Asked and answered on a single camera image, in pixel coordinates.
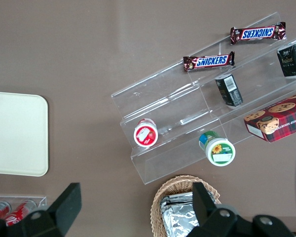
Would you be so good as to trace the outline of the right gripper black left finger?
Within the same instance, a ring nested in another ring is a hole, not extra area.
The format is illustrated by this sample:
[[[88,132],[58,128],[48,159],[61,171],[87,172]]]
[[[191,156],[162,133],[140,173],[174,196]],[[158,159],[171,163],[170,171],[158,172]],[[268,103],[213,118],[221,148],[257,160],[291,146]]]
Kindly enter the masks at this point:
[[[70,183],[47,208],[37,209],[7,228],[8,237],[64,237],[82,207],[80,183]]]

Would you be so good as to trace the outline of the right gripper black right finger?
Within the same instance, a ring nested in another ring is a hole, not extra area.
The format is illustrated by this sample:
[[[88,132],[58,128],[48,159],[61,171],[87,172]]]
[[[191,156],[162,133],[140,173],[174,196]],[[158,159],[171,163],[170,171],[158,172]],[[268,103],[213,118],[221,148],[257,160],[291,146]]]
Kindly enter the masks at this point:
[[[203,183],[193,183],[193,210],[199,226],[189,237],[233,237],[237,215],[228,207],[214,204]]]

